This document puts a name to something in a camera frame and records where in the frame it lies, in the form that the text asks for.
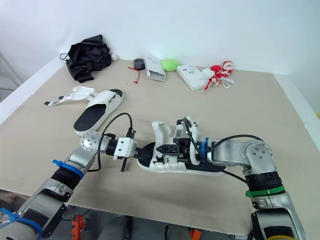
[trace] green ball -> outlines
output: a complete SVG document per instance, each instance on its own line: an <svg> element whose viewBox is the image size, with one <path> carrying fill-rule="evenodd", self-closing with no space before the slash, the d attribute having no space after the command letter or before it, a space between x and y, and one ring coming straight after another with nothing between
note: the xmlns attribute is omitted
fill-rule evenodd
<svg viewBox="0 0 320 240"><path fill-rule="evenodd" d="M164 59L161 61L162 67L166 72L174 72L180 66L180 62L175 59Z"/></svg>

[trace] red string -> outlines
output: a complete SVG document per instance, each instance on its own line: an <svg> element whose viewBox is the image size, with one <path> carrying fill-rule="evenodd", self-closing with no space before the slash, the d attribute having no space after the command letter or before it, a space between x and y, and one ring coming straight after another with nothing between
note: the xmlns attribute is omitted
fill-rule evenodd
<svg viewBox="0 0 320 240"><path fill-rule="evenodd" d="M213 78L214 78L214 76L209 78L209 81L208 81L207 85L205 86L204 90L207 90L209 88L210 84L212 83Z"/></svg>
<svg viewBox="0 0 320 240"><path fill-rule="evenodd" d="M139 78L140 78L140 70L139 70L139 69L136 69L136 68L134 68L134 67L130 67L130 66L128 66L128 69L132 69L132 70L135 70L135 71L138 72L138 77L136 78L135 81L133 81L135 84L138 84L138 80L139 80Z"/></svg>

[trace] white ball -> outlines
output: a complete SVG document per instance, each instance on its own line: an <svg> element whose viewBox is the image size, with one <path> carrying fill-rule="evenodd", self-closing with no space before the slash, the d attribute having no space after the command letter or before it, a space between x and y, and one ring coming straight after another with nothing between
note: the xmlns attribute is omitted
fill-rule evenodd
<svg viewBox="0 0 320 240"><path fill-rule="evenodd" d="M212 78L215 75L215 72L212 71L210 68L205 68L201 72L203 75L205 75L207 79Z"/></svg>
<svg viewBox="0 0 320 240"><path fill-rule="evenodd" d="M117 60L119 59L119 57L118 57L117 54L111 53L111 59L112 59L113 61L117 61Z"/></svg>

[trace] gray tape roll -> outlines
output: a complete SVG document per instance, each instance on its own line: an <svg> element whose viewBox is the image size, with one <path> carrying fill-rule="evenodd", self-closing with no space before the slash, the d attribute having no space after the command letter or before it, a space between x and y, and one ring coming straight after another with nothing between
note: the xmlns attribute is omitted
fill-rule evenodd
<svg viewBox="0 0 320 240"><path fill-rule="evenodd" d="M145 60L143 60L142 58L136 58L135 60L133 60L133 67L138 70L145 69Z"/></svg>

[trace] blue cable tie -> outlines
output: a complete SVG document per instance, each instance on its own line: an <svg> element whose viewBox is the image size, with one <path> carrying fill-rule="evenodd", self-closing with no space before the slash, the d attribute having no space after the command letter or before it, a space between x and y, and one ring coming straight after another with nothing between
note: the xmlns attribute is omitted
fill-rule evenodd
<svg viewBox="0 0 320 240"><path fill-rule="evenodd" d="M65 169L69 169L70 171L74 172L75 174L79 175L81 178L84 177L84 174L82 173L82 171L78 170L76 167L71 166L69 164L63 163L62 161L58 161L56 159L54 159L52 161L54 164L56 164L58 167L60 168L65 168Z"/></svg>
<svg viewBox="0 0 320 240"><path fill-rule="evenodd" d="M19 214L10 212L8 209L6 209L6 208L4 208L4 207L1 208L0 211L10 217L9 220L10 220L11 223L13 223L13 222L20 222L20 223L26 223L26 224L31 225L31 226L34 227L34 228L37 230L37 232L38 232L37 240L39 240L39 239L41 238L42 233L43 233L42 227L41 227L38 223L36 223L35 221L32 221L32 220L30 220L30 219L26 219L26 218L20 217Z"/></svg>

